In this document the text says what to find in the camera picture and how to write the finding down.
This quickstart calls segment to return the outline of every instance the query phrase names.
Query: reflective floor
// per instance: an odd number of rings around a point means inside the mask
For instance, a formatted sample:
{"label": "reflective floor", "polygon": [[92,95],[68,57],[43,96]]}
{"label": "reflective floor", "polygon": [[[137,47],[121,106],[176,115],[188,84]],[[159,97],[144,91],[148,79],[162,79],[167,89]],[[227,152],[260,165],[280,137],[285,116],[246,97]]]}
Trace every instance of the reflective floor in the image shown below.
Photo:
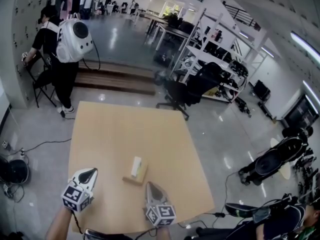
{"label": "reflective floor", "polygon": [[[93,24],[94,21],[99,22],[99,27]],[[121,29],[130,27],[129,23],[128,26],[125,26],[127,22],[125,19],[122,19],[122,22],[124,22],[123,25],[121,21],[118,21],[118,18],[115,19],[115,22],[109,23],[108,18],[105,21],[95,19],[90,22],[92,24],[91,32],[97,37],[101,36],[101,38],[95,39],[99,51],[103,50],[100,52],[101,57],[125,60],[128,54],[135,54],[137,46],[140,51],[145,52],[143,58],[146,59],[146,63],[158,67],[159,65],[153,61],[154,49],[143,45],[142,40],[137,39],[136,42],[131,40],[132,45],[130,46],[125,44],[124,39],[127,39],[127,33]],[[141,28],[146,29],[148,23],[144,23],[144,21],[140,23],[145,25]],[[113,31],[116,32],[112,30],[115,25],[118,26],[118,36],[113,44],[110,41],[110,35],[115,36],[115,34],[111,34]],[[139,28],[139,26],[131,27],[132,31]],[[142,57],[140,53],[131,56],[131,62],[134,59],[136,59],[136,63],[145,61],[140,58]],[[250,87],[247,87],[241,96],[248,102],[252,114],[251,118],[247,114],[241,113],[235,104],[227,105],[205,98],[199,104],[187,108],[190,118],[186,124],[203,166],[216,212],[221,211],[224,206],[227,176],[248,165],[252,159],[267,150],[270,147],[271,138],[278,140],[282,138],[282,126],[278,123],[274,124],[264,116],[257,106],[257,100],[250,94]],[[71,100],[75,110],[78,108],[79,101],[154,108],[156,103],[164,102],[164,90],[157,87],[156,95],[149,96],[109,90],[74,88]],[[43,97],[40,99],[39,105],[40,108],[37,108],[34,103],[27,110],[12,109],[14,118],[11,114],[8,116],[0,140],[8,140],[17,150],[21,147],[30,149],[45,141],[62,141],[71,138],[74,121],[63,120],[56,109]],[[25,193],[21,202],[14,204],[0,191],[0,229],[3,233],[8,234],[17,230],[25,233],[31,240],[44,239],[52,219],[62,205],[60,195],[67,184],[69,151],[70,142],[65,142],[45,144],[28,152],[31,177],[29,183],[24,186]],[[289,180],[276,173],[273,177],[266,179],[261,186],[253,184],[244,186],[235,174],[227,182],[227,201],[260,206],[268,200],[281,198],[284,193],[296,194],[296,186],[293,173]],[[16,198],[18,199],[21,194],[21,189],[19,189],[16,192]],[[208,227],[211,227],[215,220],[212,215],[203,214],[182,223],[182,225],[199,219],[203,220]],[[215,227],[234,227],[238,222],[238,219],[227,216],[220,218]],[[192,235],[195,227],[201,225],[201,223],[195,223],[191,229],[173,225],[170,227],[172,238],[181,240],[187,235]],[[146,234],[142,239],[146,238],[151,237]],[[70,232],[68,239],[82,239],[82,236]]]}
{"label": "reflective floor", "polygon": [[[156,51],[161,32],[151,44],[155,28],[151,35],[146,35],[150,19],[139,17],[136,25],[134,17],[128,14],[96,15],[84,20],[88,25],[101,61],[116,62],[146,69],[167,68],[182,43],[180,37],[170,38],[166,35],[159,51]],[[93,49],[86,57],[97,60]]]}

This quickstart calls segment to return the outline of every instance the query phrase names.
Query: hand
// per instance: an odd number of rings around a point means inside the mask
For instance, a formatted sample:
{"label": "hand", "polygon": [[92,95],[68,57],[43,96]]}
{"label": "hand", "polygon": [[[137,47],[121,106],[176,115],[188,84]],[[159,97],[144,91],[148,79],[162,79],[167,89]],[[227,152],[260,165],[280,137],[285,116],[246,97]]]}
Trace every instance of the hand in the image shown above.
{"label": "hand", "polygon": [[24,67],[28,66],[28,62],[26,61],[26,58],[22,60],[22,66]]}

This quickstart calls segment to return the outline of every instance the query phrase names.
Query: black office chair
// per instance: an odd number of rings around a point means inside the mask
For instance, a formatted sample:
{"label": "black office chair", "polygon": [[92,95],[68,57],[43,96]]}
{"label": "black office chair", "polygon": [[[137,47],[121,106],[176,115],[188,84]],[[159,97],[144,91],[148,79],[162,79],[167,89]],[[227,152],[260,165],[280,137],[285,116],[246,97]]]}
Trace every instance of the black office chair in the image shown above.
{"label": "black office chair", "polygon": [[[35,78],[34,75],[31,73],[31,69],[33,67],[33,65],[39,60],[42,59],[43,60],[43,72],[37,77]],[[49,65],[49,63],[44,59],[44,57],[42,56],[41,52],[37,51],[34,58],[28,63],[28,65],[25,67],[25,69],[27,70],[27,72],[29,73],[30,77],[32,78],[32,87],[33,87],[33,93],[34,93],[34,97],[35,97],[35,101],[36,101],[36,106],[39,108],[39,103],[38,103],[38,98],[40,93],[43,93],[48,100],[55,106],[56,104],[51,100],[54,92],[55,92],[55,88],[53,89],[51,96],[49,97],[48,94],[43,90],[43,87],[45,87],[45,89],[47,89],[47,85],[52,83],[52,79],[53,79],[53,75],[52,75],[52,70],[51,70],[51,66]]]}
{"label": "black office chair", "polygon": [[185,112],[186,105],[190,107],[192,104],[199,103],[205,92],[221,84],[221,79],[215,74],[217,70],[221,71],[220,66],[211,62],[204,65],[196,75],[190,75],[187,84],[179,82],[179,77],[177,81],[164,82],[164,87],[168,91],[165,99],[169,102],[158,103],[155,107],[157,109],[160,106],[173,107],[174,110],[180,110],[185,115],[185,120],[188,121],[189,115]]}

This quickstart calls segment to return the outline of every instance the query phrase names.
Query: chair leg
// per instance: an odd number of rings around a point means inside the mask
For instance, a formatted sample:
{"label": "chair leg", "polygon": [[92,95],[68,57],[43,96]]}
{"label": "chair leg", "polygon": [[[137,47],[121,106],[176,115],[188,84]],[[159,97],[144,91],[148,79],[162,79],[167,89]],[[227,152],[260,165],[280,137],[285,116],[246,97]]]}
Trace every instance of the chair leg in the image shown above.
{"label": "chair leg", "polygon": [[49,99],[49,101],[50,101],[55,107],[57,107],[57,105],[51,100],[51,98],[46,94],[46,92],[45,92],[41,87],[39,87],[39,89],[40,89],[41,92]]}
{"label": "chair leg", "polygon": [[160,106],[167,106],[167,107],[175,107],[174,104],[172,104],[171,102],[167,102],[167,103],[158,103],[157,105],[155,105],[155,107],[158,109],[160,108]]}
{"label": "chair leg", "polygon": [[182,114],[185,115],[185,120],[188,121],[189,115],[187,114],[187,112],[186,112],[182,107],[180,107],[178,104],[176,104],[175,107],[176,107],[178,110],[180,110],[180,111],[182,112]]}
{"label": "chair leg", "polygon": [[38,97],[37,97],[37,94],[36,94],[36,89],[35,89],[35,87],[34,87],[33,84],[32,84],[32,87],[33,87],[33,92],[34,92],[34,98],[35,98],[36,106],[39,108]]}
{"label": "chair leg", "polygon": [[52,95],[54,95],[55,90],[56,90],[56,88],[53,89],[53,91],[52,91],[52,93],[51,93],[51,96],[50,96],[50,99],[52,98]]}

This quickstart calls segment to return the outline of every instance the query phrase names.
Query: wire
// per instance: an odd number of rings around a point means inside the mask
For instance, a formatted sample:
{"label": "wire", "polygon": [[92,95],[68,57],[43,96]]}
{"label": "wire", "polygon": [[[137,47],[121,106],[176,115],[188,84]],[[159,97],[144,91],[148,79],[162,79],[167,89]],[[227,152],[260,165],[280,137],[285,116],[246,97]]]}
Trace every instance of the wire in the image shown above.
{"label": "wire", "polygon": [[[22,188],[22,196],[20,197],[19,200],[15,200],[14,194],[17,192],[17,190],[18,190],[19,188]],[[13,195],[13,198],[12,198],[13,201],[14,201],[15,203],[19,203],[19,202],[22,200],[22,198],[24,198],[24,196],[25,196],[25,188],[24,188],[24,186],[19,185],[19,186],[16,188],[16,190],[12,193],[12,195]]]}
{"label": "wire", "polygon": [[[225,187],[225,199],[224,199],[224,204],[223,204],[223,207],[221,209],[221,213],[224,211],[224,208],[226,207],[226,203],[227,203],[227,199],[228,199],[228,186],[227,186],[227,183],[228,183],[228,179],[230,176],[234,175],[234,174],[237,174],[238,172],[233,172],[231,174],[229,174],[226,179],[225,179],[225,182],[224,182],[224,187]],[[212,223],[212,228],[214,227],[215,223],[217,222],[217,220],[219,219],[219,217],[217,217],[214,222]]]}
{"label": "wire", "polygon": [[[207,225],[206,225],[206,223],[204,223],[202,220],[193,221],[193,222],[189,223],[189,225],[192,225],[192,224],[198,223],[198,222],[201,222],[201,223],[204,225],[205,228],[208,228]],[[180,223],[178,223],[178,225],[179,225],[181,228],[183,228],[183,229],[186,229],[186,228],[187,228],[186,226],[182,226]]]}
{"label": "wire", "polygon": [[158,229],[156,228],[156,229],[155,229],[155,234],[154,234],[154,235],[152,235],[152,234],[151,234],[151,231],[149,231],[149,236],[150,236],[150,237],[152,237],[152,238],[154,238],[154,237],[156,237],[156,236],[157,236],[157,233],[158,233]]}
{"label": "wire", "polygon": [[140,237],[142,237],[143,235],[145,235],[146,233],[149,233],[150,231],[152,231],[152,230],[156,230],[156,228],[154,227],[154,228],[151,228],[151,229],[149,229],[149,230],[147,230],[147,231],[144,231],[144,232],[142,232],[140,235],[138,235],[134,240],[138,240]]}
{"label": "wire", "polygon": [[9,112],[10,112],[10,114],[11,114],[12,118],[13,118],[13,121],[14,121],[14,122],[15,122],[15,124],[18,126],[19,132],[21,132],[20,125],[18,124],[18,122],[17,122],[16,118],[14,117],[14,114],[12,113],[12,111],[11,111],[11,108],[10,108],[10,107],[11,107],[11,105],[9,105],[9,106],[8,106]]}
{"label": "wire", "polygon": [[36,146],[33,147],[33,148],[27,149],[25,152],[29,152],[29,151],[31,151],[31,150],[35,150],[36,148],[38,148],[38,147],[40,147],[41,145],[46,144],[46,143],[64,143],[64,142],[68,142],[68,141],[71,141],[71,138],[66,139],[66,140],[61,140],[61,141],[57,141],[57,140],[55,140],[55,141],[45,141],[45,142],[40,143],[39,145],[36,145]]}
{"label": "wire", "polygon": [[82,233],[82,231],[81,231],[81,228],[80,228],[80,226],[79,226],[79,221],[78,221],[78,219],[77,219],[77,216],[76,216],[74,210],[71,210],[71,213],[73,214],[73,217],[74,217],[74,220],[75,220],[75,224],[76,224],[76,226],[78,227],[78,230],[79,230],[80,234],[83,235],[84,233]]}
{"label": "wire", "polygon": [[100,70],[100,68],[101,68],[100,56],[99,56],[99,52],[98,52],[98,49],[97,49],[96,43],[95,43],[95,41],[94,41],[93,39],[92,39],[92,42],[93,42],[93,45],[94,45],[94,48],[95,48],[96,54],[98,55],[99,68],[98,68],[98,69],[95,69],[95,68],[93,68],[93,69],[92,69],[92,68],[88,67],[88,65],[86,64],[86,61],[85,61],[85,59],[84,59],[84,58],[82,59],[82,61],[83,61],[84,65],[85,65],[89,70],[97,70],[97,71],[99,71],[99,70]]}

